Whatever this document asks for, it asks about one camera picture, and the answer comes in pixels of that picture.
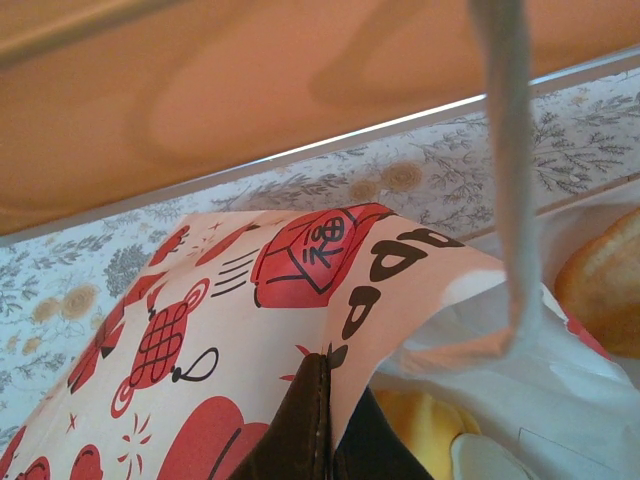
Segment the bread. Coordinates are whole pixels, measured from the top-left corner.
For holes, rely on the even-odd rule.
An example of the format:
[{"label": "bread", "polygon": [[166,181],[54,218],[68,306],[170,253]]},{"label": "bread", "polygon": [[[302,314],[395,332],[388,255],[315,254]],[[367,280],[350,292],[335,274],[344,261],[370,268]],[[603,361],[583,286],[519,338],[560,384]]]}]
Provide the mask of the bread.
[{"label": "bread", "polygon": [[554,290],[607,351],[640,358],[640,208],[575,252]]},{"label": "bread", "polygon": [[375,390],[387,422],[435,480],[453,480],[451,444],[463,433],[480,434],[466,410],[426,392]]}]

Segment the red lantern illustration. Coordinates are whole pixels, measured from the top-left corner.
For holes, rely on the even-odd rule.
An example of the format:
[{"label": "red lantern illustration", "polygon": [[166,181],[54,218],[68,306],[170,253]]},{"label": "red lantern illustration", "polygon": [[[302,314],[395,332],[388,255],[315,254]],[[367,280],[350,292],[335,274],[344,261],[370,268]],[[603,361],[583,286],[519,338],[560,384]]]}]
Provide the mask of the red lantern illustration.
[{"label": "red lantern illustration", "polygon": [[373,227],[393,212],[360,205],[315,212],[285,226],[260,252],[251,273],[265,308],[326,307]]},{"label": "red lantern illustration", "polygon": [[[203,352],[186,372],[176,367],[176,361],[184,341],[189,314],[204,299],[209,289],[209,280],[204,278],[196,283],[184,299],[156,311],[155,302],[163,286],[147,297],[149,325],[145,330],[131,367],[130,375],[124,379],[111,403],[111,415],[120,417],[128,408],[135,390],[149,388],[171,373],[173,382],[187,380],[199,382],[208,378],[218,364],[218,349],[213,347]],[[192,376],[191,371],[205,357],[213,355],[212,366],[202,376]]]},{"label": "red lantern illustration", "polygon": [[189,236],[189,225],[185,225],[177,232],[171,235],[166,242],[156,251],[155,255],[151,258],[149,266],[153,267],[161,263],[172,252],[177,252],[178,247],[184,243],[184,239]]},{"label": "red lantern illustration", "polygon": [[96,336],[82,353],[80,360],[78,360],[67,379],[67,385],[72,394],[77,392],[93,376],[98,364],[98,358],[107,358],[116,348],[124,328],[124,324],[120,324],[120,320],[124,317],[125,307],[144,297],[149,289],[163,276],[164,272],[140,277],[111,313],[107,315],[107,318],[98,328]]},{"label": "red lantern illustration", "polygon": [[69,480],[102,480],[100,452],[95,445],[87,445],[80,450],[71,467]]},{"label": "red lantern illustration", "polygon": [[158,480],[225,480],[267,431],[264,423],[244,423],[226,397],[205,400],[189,416],[164,459]]}]

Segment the red and white paper bag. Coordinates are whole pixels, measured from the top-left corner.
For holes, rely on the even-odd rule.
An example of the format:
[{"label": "red and white paper bag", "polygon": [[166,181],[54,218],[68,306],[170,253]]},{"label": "red and white paper bag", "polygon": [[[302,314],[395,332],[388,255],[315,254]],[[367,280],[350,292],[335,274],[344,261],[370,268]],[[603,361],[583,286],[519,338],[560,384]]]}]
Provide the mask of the red and white paper bag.
[{"label": "red and white paper bag", "polygon": [[[414,376],[500,359],[511,327],[506,307],[489,312],[503,283],[498,260],[380,205],[188,216],[18,432],[0,478],[224,479],[264,434],[309,352],[330,359],[337,445],[385,358],[387,371]],[[513,411],[536,410],[516,407],[514,391],[606,408],[610,395],[591,392],[599,376],[617,389],[616,408],[640,412],[638,392],[615,365],[591,355],[558,309],[549,322],[553,333],[541,339],[550,344],[520,383],[522,360],[477,370],[491,395],[471,382],[471,411],[495,412],[505,425],[498,436],[509,440],[518,431]],[[512,391],[492,387],[494,371]],[[440,384],[464,396],[465,381]],[[625,438],[637,447],[634,415]],[[544,421],[544,412],[530,416]],[[619,429],[613,439],[593,430],[585,442],[621,445]],[[613,468],[629,462],[621,452]]]}]

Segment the printed pattern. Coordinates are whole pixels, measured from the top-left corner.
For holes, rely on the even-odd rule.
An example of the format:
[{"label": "printed pattern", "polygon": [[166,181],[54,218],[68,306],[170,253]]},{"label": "printed pattern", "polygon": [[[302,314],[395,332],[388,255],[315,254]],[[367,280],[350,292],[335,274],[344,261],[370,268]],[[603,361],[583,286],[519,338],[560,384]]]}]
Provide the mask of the printed pattern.
[{"label": "printed pattern", "polygon": [[[387,211],[379,206],[356,210]],[[282,228],[276,224],[290,224],[300,215],[290,213],[262,226],[255,221],[240,222],[241,228],[234,225],[242,214],[189,217],[187,222],[193,223],[179,226],[151,257],[146,269],[98,328],[68,378],[58,382],[25,426],[14,433],[0,459],[2,477],[227,478],[267,430],[286,392],[282,372],[295,371],[301,361],[289,349],[283,349],[279,356],[262,348],[264,334],[252,336],[242,327],[229,329],[228,325],[242,321],[236,316],[245,319],[245,323],[248,319],[249,326],[269,324],[271,334],[285,344],[315,339],[315,352],[320,351],[322,335],[313,324],[291,334],[277,313],[275,318],[280,323],[264,322],[268,315],[258,319],[261,311],[251,301],[251,284],[240,291],[244,300],[236,301],[233,310],[228,310],[228,298],[220,297],[239,287],[212,294],[210,287],[226,282],[212,285],[210,278],[217,279],[230,269],[230,264],[239,261],[245,263],[231,269],[246,266],[248,274],[257,252]],[[238,256],[238,239],[258,229],[259,237],[240,247],[250,247],[251,251]],[[189,233],[194,233],[192,240],[188,239]],[[359,234],[364,238],[366,232]],[[193,251],[204,254],[193,256]],[[187,280],[194,272],[199,280]],[[203,329],[206,335],[198,335]],[[238,333],[242,335],[241,342],[232,340]],[[220,349],[211,343],[220,345]],[[229,368],[247,359],[261,367],[244,373]],[[225,373],[213,375],[219,362],[226,363]],[[243,381],[238,382],[238,375]],[[94,388],[83,388],[90,382],[95,383]],[[253,388],[275,401],[265,405],[252,402],[247,410],[247,400],[255,395]],[[113,398],[105,402],[104,392],[109,390]],[[234,399],[244,404],[244,411]],[[185,402],[189,401],[199,405],[188,407]],[[263,421],[245,421],[247,414]],[[166,418],[177,421],[169,426]],[[157,429],[161,434],[154,436]],[[153,443],[157,437],[160,444]],[[74,447],[69,443],[66,448],[68,439],[84,446],[70,451]]]},{"label": "printed pattern", "polygon": [[[482,115],[469,115],[0,249],[0,452],[92,336],[93,348],[69,377],[70,387],[77,382],[82,393],[93,371],[109,361],[107,328],[96,331],[181,215],[376,201],[458,237],[493,221],[486,129]],[[638,173],[639,131],[640,70],[537,99],[538,205]],[[213,227],[205,238],[216,234]],[[194,235],[176,232],[151,263],[171,262]],[[193,249],[194,257],[209,251],[214,262],[222,253],[213,250],[218,241]]]},{"label": "printed pattern", "polygon": [[287,224],[256,261],[256,306],[326,307],[373,224],[391,214],[381,205],[364,205],[314,212]]}]

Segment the leaf pattern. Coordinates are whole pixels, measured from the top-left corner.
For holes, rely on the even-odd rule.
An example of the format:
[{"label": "leaf pattern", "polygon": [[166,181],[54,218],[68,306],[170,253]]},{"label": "leaf pattern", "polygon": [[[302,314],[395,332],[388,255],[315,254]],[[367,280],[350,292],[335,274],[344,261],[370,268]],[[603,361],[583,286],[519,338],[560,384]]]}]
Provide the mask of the leaf pattern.
[{"label": "leaf pattern", "polygon": [[[640,69],[543,95],[533,115],[538,206],[640,172]],[[467,115],[0,248],[0,453],[181,215],[377,201],[467,235],[493,222],[487,137]],[[66,318],[58,302],[83,285],[95,301]]]}]

